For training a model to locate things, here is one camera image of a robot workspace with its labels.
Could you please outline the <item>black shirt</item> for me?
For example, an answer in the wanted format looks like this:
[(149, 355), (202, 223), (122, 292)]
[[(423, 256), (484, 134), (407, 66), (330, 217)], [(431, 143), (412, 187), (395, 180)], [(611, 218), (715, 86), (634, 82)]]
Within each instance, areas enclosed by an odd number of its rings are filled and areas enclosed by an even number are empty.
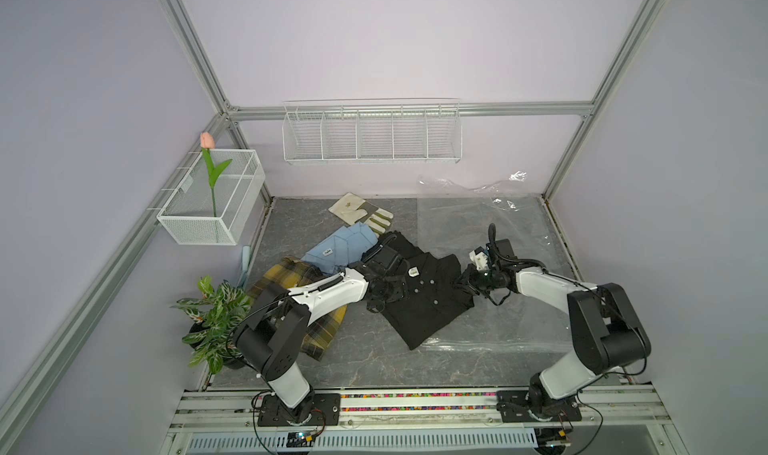
[(456, 256), (437, 258), (398, 231), (384, 234), (373, 247), (379, 244), (395, 249), (406, 260), (400, 270), (405, 275), (407, 294), (377, 314), (388, 321), (410, 350), (474, 306), (473, 295), (457, 287), (461, 266)]

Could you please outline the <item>clear plastic vacuum bag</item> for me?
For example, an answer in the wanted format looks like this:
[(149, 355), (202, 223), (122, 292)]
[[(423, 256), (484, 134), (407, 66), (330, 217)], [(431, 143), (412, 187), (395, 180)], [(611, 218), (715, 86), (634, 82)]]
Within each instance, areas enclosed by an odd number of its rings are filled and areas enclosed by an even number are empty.
[[(488, 241), (488, 227), (510, 241), (520, 258), (542, 262), (573, 278), (571, 259), (543, 199), (523, 190), (521, 176), (477, 188), (447, 178), (423, 176), (417, 188), (417, 244), (437, 257), (454, 255), (461, 266)], [(473, 308), (422, 344), (430, 351), (548, 352), (571, 348), (570, 322), (563, 312), (535, 298), (493, 292), (477, 296)]]

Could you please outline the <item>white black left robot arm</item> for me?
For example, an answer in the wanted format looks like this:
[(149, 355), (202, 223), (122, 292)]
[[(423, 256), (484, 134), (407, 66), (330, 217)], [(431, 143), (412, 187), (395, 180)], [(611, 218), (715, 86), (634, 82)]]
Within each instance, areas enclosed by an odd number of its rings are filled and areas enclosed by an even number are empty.
[(316, 408), (312, 386), (297, 365), (310, 325), (362, 300), (370, 308), (382, 310), (406, 294), (402, 273), (408, 270), (402, 255), (380, 244), (360, 261), (317, 282), (291, 289), (272, 283), (263, 290), (233, 329), (231, 341), (243, 363), (270, 388), (280, 422), (304, 425), (322, 413)]

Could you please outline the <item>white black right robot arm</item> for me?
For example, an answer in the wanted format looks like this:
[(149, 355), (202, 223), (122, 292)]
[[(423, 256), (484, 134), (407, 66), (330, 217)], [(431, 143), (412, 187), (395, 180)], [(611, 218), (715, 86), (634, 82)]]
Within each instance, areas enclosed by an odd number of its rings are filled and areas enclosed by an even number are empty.
[(526, 392), (497, 393), (509, 422), (579, 421), (577, 395), (600, 378), (645, 363), (651, 342), (622, 286), (588, 284), (557, 275), (534, 259), (519, 258), (509, 240), (490, 240), (469, 254), (459, 286), (490, 300), (496, 290), (537, 299), (569, 318), (572, 349), (534, 374)]

